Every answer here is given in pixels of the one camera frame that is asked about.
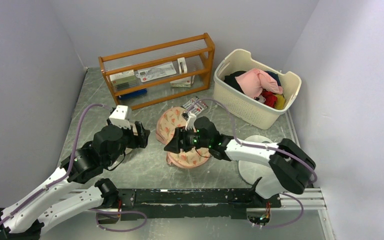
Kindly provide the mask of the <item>pink floral mesh laundry bag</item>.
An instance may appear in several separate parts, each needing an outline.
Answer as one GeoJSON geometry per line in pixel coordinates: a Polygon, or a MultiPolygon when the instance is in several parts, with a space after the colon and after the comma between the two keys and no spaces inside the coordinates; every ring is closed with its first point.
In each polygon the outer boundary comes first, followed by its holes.
{"type": "MultiPolygon", "coordinates": [[[[186,125],[186,120],[182,114],[186,110],[183,107],[177,106],[166,110],[159,118],[156,124],[156,139],[167,145],[173,138],[176,127],[186,125]]],[[[169,166],[177,166],[183,169],[191,169],[205,164],[211,155],[207,148],[193,148],[190,151],[180,153],[166,152],[166,163],[169,166]]]]}

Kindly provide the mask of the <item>pink bra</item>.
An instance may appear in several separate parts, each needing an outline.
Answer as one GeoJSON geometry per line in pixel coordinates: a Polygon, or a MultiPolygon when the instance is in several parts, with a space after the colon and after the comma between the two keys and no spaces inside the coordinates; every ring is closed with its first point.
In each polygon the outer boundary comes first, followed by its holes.
{"type": "Polygon", "coordinates": [[[253,68],[236,76],[235,80],[243,93],[252,99],[259,97],[263,90],[274,94],[283,94],[283,88],[278,85],[278,82],[267,72],[259,68],[253,68]]]}

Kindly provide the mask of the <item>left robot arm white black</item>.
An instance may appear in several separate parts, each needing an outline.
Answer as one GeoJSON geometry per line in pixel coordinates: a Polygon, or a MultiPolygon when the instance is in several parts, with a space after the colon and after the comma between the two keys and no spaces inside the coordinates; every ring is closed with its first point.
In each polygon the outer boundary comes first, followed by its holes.
{"type": "Polygon", "coordinates": [[[38,240],[56,225],[86,210],[112,208],[120,200],[109,178],[75,196],[62,199],[104,170],[113,171],[126,149],[146,148],[150,131],[141,122],[135,129],[109,124],[96,132],[93,140],[70,154],[52,175],[15,204],[0,207],[0,240],[38,240]]]}

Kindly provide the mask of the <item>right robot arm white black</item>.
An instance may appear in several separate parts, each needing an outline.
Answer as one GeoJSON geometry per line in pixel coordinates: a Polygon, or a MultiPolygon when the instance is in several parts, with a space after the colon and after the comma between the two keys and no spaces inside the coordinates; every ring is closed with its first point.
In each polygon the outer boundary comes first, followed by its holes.
{"type": "Polygon", "coordinates": [[[291,139],[266,144],[236,139],[219,133],[207,117],[199,117],[194,126],[188,123],[176,127],[164,150],[179,154],[200,148],[207,149],[218,160],[249,162],[267,169],[257,177],[255,190],[250,193],[250,202],[255,207],[262,207],[280,193],[300,195],[316,180],[315,162],[291,139]]]}

